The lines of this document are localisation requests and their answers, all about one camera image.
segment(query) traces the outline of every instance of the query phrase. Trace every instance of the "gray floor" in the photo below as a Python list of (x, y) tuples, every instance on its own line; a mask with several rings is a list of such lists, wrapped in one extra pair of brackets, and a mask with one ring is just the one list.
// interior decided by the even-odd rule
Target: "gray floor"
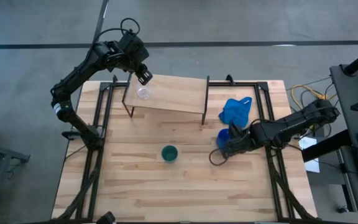
[[(0, 44), (90, 42), (101, 4), (102, 0), (0, 0)], [(358, 0), (113, 0), (103, 28), (118, 26), (125, 17), (140, 22), (139, 36), (145, 42), (358, 40)], [(60, 133), (69, 125), (55, 117), (49, 89), (83, 60), (86, 51), (0, 50), (0, 145), (31, 154), (26, 167), (4, 182), (0, 223), (50, 218), (67, 146)], [(290, 88), (328, 77), (331, 65), (358, 57), (358, 45), (152, 48), (149, 53), (145, 63), (152, 73), (210, 75), (212, 80), (231, 74), (238, 80), (284, 80)], [(113, 74), (120, 80), (127, 77), (120, 71)], [(110, 80), (111, 74), (100, 72), (92, 79)], [(323, 92), (330, 83), (310, 87)], [(305, 96), (305, 102), (311, 100)], [(340, 117), (332, 134), (345, 128)], [(322, 159), (336, 162), (333, 155)], [(321, 170), (309, 175), (319, 216), (356, 222), (352, 214), (335, 212), (343, 197), (328, 184), (335, 184), (337, 170)]]

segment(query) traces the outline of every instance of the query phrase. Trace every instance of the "green cup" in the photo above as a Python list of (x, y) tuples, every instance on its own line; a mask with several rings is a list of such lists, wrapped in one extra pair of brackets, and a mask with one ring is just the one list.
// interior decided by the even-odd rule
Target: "green cup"
[(161, 152), (162, 159), (167, 163), (173, 163), (178, 157), (178, 149), (175, 146), (165, 146)]

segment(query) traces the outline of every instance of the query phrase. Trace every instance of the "white paper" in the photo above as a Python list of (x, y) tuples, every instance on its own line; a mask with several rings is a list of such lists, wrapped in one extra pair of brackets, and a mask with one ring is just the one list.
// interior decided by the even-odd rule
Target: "white paper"
[[(304, 150), (312, 145), (317, 144), (317, 140), (309, 137), (303, 137), (299, 140), (299, 147)], [(310, 160), (309, 162), (305, 163), (305, 168), (307, 171), (310, 172), (317, 172), (320, 173), (320, 166), (318, 164), (318, 158), (314, 160)]]

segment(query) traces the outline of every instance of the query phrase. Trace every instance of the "wooden tabletop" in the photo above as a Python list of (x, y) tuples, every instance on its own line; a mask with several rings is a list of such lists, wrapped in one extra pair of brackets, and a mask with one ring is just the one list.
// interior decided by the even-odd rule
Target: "wooden tabletop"
[[(283, 81), (268, 85), (275, 118), (290, 114)], [(78, 115), (87, 123), (92, 123), (98, 90), (99, 82), (83, 85)], [(249, 121), (259, 117), (253, 88), (210, 87), (205, 125), (198, 114), (149, 108), (136, 108), (130, 119), (121, 103), (123, 93), (124, 88), (114, 90), (94, 220), (107, 211), (119, 222), (277, 220), (264, 149), (235, 155), (219, 167), (208, 160), (217, 133), (227, 127), (218, 114), (229, 98), (252, 97)], [(166, 145), (179, 151), (173, 164), (162, 160)], [(81, 146), (80, 140), (71, 141), (67, 153)], [(301, 152), (288, 147), (283, 156), (292, 192), (316, 215)], [(63, 213), (78, 193), (85, 158), (86, 149), (64, 163), (52, 217)], [(280, 198), (286, 214), (282, 192)]]
[(150, 98), (142, 100), (137, 89), (143, 87), (133, 75), (125, 99), (127, 106), (204, 113), (206, 79), (153, 75), (147, 84)]

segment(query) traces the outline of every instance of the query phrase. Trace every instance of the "blue towel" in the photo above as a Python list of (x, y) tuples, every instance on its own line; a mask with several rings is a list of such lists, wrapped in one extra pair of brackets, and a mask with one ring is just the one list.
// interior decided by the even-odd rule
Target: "blue towel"
[(228, 99), (224, 105), (223, 112), (219, 114), (219, 118), (224, 124), (233, 124), (237, 127), (244, 128), (248, 123), (248, 114), (251, 109), (252, 98), (245, 97), (238, 101), (235, 99)]

